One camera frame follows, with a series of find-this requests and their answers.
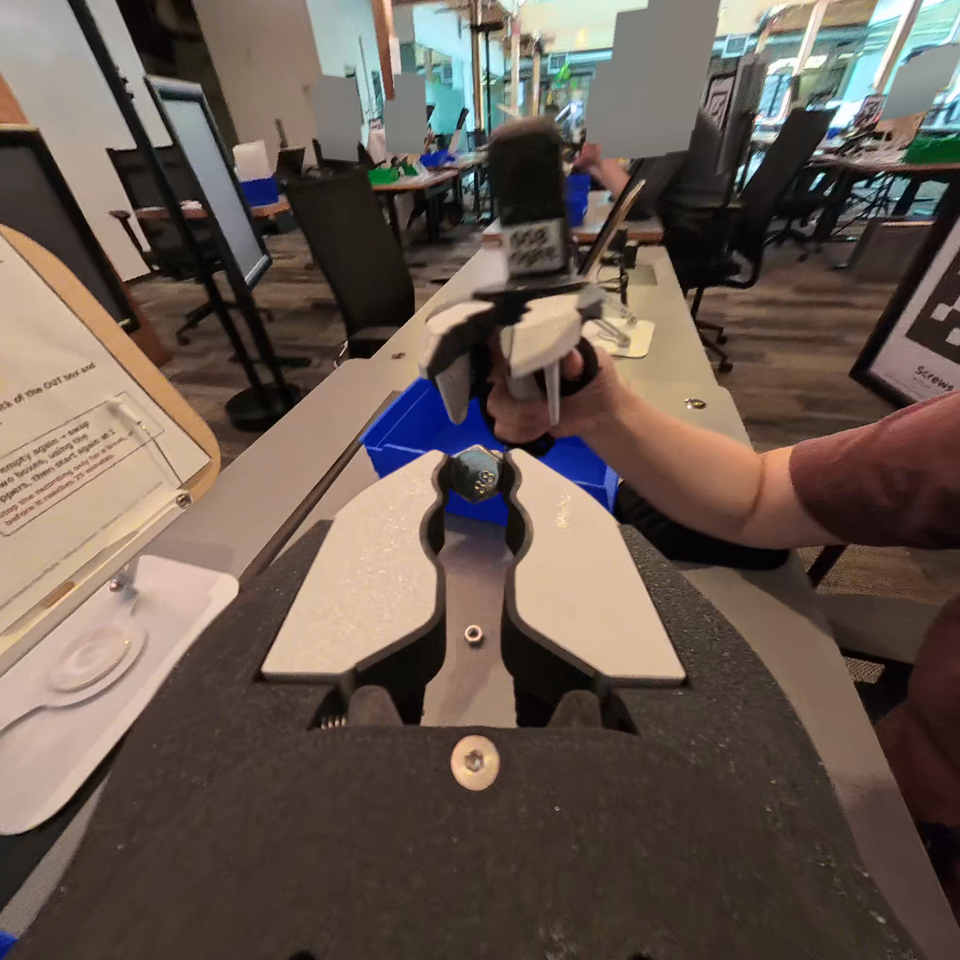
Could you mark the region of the black wrist rest pad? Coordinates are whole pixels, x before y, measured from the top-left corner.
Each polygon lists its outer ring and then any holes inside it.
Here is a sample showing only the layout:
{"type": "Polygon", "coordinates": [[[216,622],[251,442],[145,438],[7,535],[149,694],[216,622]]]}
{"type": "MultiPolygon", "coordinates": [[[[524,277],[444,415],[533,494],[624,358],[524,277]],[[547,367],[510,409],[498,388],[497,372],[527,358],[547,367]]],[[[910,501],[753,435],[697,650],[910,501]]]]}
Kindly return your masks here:
{"type": "Polygon", "coordinates": [[[790,559],[789,550],[749,547],[694,531],[655,509],[623,482],[617,489],[613,515],[675,563],[763,572],[779,570],[790,559]]]}

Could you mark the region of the grey trash bin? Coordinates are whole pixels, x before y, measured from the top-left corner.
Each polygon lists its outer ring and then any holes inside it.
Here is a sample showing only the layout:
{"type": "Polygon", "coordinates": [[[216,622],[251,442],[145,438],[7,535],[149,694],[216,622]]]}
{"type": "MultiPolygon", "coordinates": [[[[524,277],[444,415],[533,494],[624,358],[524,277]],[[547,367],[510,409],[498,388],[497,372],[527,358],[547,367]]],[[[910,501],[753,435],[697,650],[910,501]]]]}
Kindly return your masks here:
{"type": "Polygon", "coordinates": [[[924,217],[871,220],[854,243],[846,272],[854,282],[899,282],[934,224],[924,217]]]}

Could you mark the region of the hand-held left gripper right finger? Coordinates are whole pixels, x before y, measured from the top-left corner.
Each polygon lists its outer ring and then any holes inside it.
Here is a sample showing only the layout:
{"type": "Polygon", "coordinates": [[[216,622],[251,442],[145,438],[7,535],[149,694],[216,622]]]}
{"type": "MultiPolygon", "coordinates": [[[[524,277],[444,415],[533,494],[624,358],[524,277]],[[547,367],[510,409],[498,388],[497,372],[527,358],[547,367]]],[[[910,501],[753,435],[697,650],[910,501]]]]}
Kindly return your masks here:
{"type": "Polygon", "coordinates": [[[686,670],[614,517],[525,451],[508,451],[504,470],[507,626],[591,682],[682,685],[686,670]]]}

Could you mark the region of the wooden document stand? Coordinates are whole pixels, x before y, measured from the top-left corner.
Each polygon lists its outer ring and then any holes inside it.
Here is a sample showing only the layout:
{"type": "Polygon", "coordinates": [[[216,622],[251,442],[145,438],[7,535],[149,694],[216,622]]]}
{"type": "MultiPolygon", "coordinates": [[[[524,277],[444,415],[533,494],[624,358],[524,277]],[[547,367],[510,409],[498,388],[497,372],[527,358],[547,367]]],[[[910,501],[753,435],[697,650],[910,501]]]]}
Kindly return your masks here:
{"type": "Polygon", "coordinates": [[[629,305],[629,276],[625,261],[627,218],[639,198],[645,179],[630,182],[619,195],[599,230],[597,239],[582,261],[584,280],[574,295],[574,310],[580,321],[580,344],[589,344],[618,359],[642,359],[649,353],[655,324],[641,319],[629,305]],[[599,279],[601,260],[611,247],[619,250],[616,292],[599,279]]]}
{"type": "MultiPolygon", "coordinates": [[[[3,226],[69,305],[94,295],[43,246],[3,226]]],[[[153,390],[142,360],[112,343],[98,318],[84,322],[153,390]]],[[[155,541],[213,486],[221,470],[210,427],[189,406],[213,455],[164,515],[118,540],[2,630],[1,834],[28,834],[59,815],[126,736],[201,632],[238,594],[234,576],[162,558],[155,541]]]]}

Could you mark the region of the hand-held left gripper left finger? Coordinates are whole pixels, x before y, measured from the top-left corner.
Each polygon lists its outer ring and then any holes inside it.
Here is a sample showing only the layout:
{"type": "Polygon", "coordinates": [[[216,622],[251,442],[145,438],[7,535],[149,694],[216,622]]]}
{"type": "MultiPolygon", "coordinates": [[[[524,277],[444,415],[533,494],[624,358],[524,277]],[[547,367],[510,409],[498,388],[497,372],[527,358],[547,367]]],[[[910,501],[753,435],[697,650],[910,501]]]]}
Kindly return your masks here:
{"type": "Polygon", "coordinates": [[[429,451],[339,510],[263,661],[264,679],[427,685],[439,673],[448,462],[429,451]]]}

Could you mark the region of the black framed marker sign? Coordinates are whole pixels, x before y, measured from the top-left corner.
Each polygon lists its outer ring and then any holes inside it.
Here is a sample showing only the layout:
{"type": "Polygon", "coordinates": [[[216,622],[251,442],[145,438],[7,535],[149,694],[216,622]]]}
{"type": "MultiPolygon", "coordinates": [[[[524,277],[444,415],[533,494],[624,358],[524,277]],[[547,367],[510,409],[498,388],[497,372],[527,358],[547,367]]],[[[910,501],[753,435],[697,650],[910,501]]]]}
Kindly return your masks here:
{"type": "Polygon", "coordinates": [[[955,184],[848,372],[896,409],[958,392],[958,204],[955,184]]]}

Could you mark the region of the silver hex bolt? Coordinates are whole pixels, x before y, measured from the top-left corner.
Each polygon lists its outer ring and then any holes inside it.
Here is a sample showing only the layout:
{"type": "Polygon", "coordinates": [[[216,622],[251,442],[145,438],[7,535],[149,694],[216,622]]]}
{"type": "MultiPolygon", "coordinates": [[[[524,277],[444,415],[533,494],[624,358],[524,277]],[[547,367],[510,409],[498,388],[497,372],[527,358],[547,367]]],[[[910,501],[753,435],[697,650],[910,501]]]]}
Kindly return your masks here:
{"type": "Polygon", "coordinates": [[[474,444],[449,459],[448,488],[470,505],[487,502],[499,495],[502,468],[501,453],[474,444]]]}

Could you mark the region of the person's right hand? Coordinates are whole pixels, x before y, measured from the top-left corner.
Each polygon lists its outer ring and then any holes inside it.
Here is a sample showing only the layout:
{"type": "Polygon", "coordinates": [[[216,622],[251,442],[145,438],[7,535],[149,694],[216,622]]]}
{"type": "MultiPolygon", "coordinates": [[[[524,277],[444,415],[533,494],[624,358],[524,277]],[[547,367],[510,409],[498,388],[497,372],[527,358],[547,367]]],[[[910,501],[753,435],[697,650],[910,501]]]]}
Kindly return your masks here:
{"type": "Polygon", "coordinates": [[[505,444],[521,447],[549,435],[588,440],[611,426],[632,395],[619,380],[614,359],[603,350],[596,352],[594,378],[582,389],[560,398],[559,418],[551,423],[549,405],[540,392],[532,399],[517,399],[509,390],[506,360],[495,354],[487,378],[490,388],[486,411],[493,434],[505,444]]]}

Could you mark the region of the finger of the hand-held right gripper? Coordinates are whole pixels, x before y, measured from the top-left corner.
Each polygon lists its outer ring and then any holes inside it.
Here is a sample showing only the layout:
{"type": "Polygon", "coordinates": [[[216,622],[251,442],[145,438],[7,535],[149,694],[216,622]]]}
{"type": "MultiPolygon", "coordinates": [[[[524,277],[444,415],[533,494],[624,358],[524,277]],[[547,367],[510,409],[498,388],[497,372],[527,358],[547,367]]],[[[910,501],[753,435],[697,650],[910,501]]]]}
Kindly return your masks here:
{"type": "Polygon", "coordinates": [[[418,357],[419,376],[437,389],[451,424],[460,426],[473,400],[488,385],[493,367],[489,342],[496,331],[490,301],[454,303],[426,320],[418,357]]]}
{"type": "Polygon", "coordinates": [[[536,298],[519,320],[499,332],[499,349],[512,378],[533,376],[558,364],[582,339],[580,294],[536,298]]]}

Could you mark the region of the printed paper sheet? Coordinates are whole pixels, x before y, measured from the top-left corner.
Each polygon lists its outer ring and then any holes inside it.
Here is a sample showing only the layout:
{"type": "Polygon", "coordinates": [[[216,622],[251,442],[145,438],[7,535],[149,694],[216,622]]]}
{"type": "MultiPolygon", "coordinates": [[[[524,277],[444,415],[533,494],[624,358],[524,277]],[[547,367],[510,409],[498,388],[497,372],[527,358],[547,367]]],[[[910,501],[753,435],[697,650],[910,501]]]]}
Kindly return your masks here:
{"type": "Polygon", "coordinates": [[[142,353],[99,301],[84,310],[12,241],[1,264],[2,630],[128,534],[176,506],[213,462],[189,406],[151,364],[152,390],[111,342],[142,353]]]}

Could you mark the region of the black office chair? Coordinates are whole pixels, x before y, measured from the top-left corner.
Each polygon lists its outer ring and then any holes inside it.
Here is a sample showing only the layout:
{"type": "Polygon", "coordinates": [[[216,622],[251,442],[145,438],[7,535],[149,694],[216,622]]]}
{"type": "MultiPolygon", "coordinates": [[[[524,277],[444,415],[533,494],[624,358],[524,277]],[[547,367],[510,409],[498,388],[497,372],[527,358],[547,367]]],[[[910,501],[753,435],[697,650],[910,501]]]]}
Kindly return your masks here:
{"type": "Polygon", "coordinates": [[[663,245],[681,292],[694,293],[690,316],[719,373],[733,370],[722,326],[698,312],[710,289],[747,290],[762,273],[766,239],[789,188],[826,137],[835,110],[793,109],[743,190],[734,198],[707,202],[685,198],[662,214],[663,245]]]}
{"type": "MultiPolygon", "coordinates": [[[[155,148],[155,151],[181,205],[195,201],[194,182],[180,149],[177,146],[165,146],[155,148]]],[[[171,280],[197,281],[193,257],[178,228],[170,221],[160,189],[139,150],[107,148],[105,153],[124,189],[129,206],[129,212],[111,210],[109,215],[122,226],[151,272],[160,273],[171,280]],[[147,212],[156,212],[155,209],[159,211],[157,216],[148,216],[147,212]],[[147,246],[141,246],[136,239],[132,227],[134,218],[146,238],[147,246]]],[[[211,275],[222,273],[224,268],[219,248],[210,228],[200,219],[188,219],[188,226],[204,268],[211,275]]],[[[189,311],[184,324],[174,331],[175,341],[181,346],[188,346],[191,340],[189,334],[213,313],[214,308],[209,300],[189,311]]]]}
{"type": "Polygon", "coordinates": [[[417,307],[402,245],[366,172],[292,177],[283,190],[339,307],[346,356],[373,358],[417,307]]]}

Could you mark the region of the person's right forearm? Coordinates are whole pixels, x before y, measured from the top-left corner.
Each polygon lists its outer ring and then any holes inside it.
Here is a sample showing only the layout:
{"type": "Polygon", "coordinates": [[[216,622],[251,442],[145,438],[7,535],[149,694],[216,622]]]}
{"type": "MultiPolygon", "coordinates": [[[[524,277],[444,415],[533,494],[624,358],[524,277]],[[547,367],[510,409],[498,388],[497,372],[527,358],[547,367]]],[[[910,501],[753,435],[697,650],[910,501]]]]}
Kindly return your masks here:
{"type": "Polygon", "coordinates": [[[823,529],[793,484],[793,449],[759,453],[660,412],[619,383],[581,437],[654,509],[738,546],[814,546],[823,529]]]}

